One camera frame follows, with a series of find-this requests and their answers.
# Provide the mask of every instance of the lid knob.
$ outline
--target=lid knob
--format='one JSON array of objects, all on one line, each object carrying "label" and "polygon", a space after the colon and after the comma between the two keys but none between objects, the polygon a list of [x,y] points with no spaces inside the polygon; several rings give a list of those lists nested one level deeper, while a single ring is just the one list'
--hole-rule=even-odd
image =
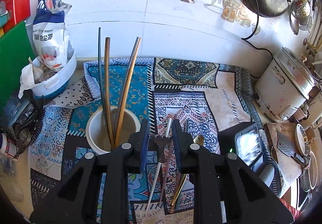
[{"label": "lid knob", "polygon": [[306,57],[304,54],[301,54],[301,60],[302,60],[303,62],[305,62],[305,61],[307,61],[308,59],[307,59],[307,57]]}]

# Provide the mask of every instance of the silver screw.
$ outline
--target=silver screw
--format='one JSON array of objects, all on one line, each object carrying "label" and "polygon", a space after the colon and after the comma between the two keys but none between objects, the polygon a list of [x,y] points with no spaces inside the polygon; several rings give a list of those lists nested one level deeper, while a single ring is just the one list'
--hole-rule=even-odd
[{"label": "silver screw", "polygon": [[130,149],[132,145],[130,143],[123,143],[122,144],[122,149]]},{"label": "silver screw", "polygon": [[190,148],[193,149],[193,150],[198,150],[198,149],[200,149],[200,146],[198,144],[196,144],[196,143],[193,143],[193,144],[190,145]]},{"label": "silver screw", "polygon": [[228,158],[231,160],[235,160],[235,159],[237,159],[237,155],[236,155],[236,153],[228,153]]},{"label": "silver screw", "polygon": [[94,153],[93,152],[88,152],[88,153],[86,153],[85,154],[85,158],[87,159],[87,160],[90,160],[90,159],[92,159],[94,157]]}]

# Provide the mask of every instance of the rice cooker lid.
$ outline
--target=rice cooker lid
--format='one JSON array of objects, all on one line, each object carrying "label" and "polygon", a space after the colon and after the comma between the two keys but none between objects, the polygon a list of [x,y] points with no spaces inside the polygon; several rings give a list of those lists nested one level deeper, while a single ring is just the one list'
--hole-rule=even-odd
[{"label": "rice cooker lid", "polygon": [[299,91],[307,95],[314,86],[313,76],[302,59],[288,48],[282,47],[276,59],[289,73],[289,79],[298,87]]}]

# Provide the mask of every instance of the green cutting board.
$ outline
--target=green cutting board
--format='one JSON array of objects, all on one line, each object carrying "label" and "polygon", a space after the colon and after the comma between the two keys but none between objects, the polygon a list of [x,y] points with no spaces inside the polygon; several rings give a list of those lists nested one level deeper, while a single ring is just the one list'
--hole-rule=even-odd
[{"label": "green cutting board", "polygon": [[22,21],[0,38],[0,115],[12,92],[20,88],[21,70],[29,63],[28,57],[35,56]]}]

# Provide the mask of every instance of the patterned tablecloth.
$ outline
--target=patterned tablecloth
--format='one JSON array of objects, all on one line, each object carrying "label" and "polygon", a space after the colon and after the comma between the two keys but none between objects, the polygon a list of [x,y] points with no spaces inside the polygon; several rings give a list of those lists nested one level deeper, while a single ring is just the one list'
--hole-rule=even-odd
[{"label": "patterned tablecloth", "polygon": [[[110,59],[110,103],[117,105],[127,71],[128,59]],[[90,116],[101,106],[98,85],[98,62],[84,64],[85,76],[56,97],[46,107],[41,134],[29,149],[31,164],[31,194],[33,206],[43,202],[48,192],[87,152],[92,151],[85,138]],[[149,118],[150,132],[163,134],[169,118],[178,114],[181,126],[189,120],[188,132],[202,134],[204,146],[220,153],[217,134],[243,121],[257,122],[264,143],[266,136],[252,103],[250,73],[235,66],[216,63],[163,58],[136,60],[126,108],[140,121]],[[265,149],[264,160],[271,164]],[[180,204],[174,214],[170,201],[174,195],[177,169],[174,150],[171,151],[169,178],[166,180],[162,205],[157,202],[165,181],[165,164],[158,176],[150,210],[145,208],[157,165],[155,151],[148,151],[145,171],[128,175],[130,222],[188,223],[193,219],[193,184],[186,181]],[[279,174],[271,189],[280,192]],[[97,221],[100,222],[105,175],[98,201]]]}]

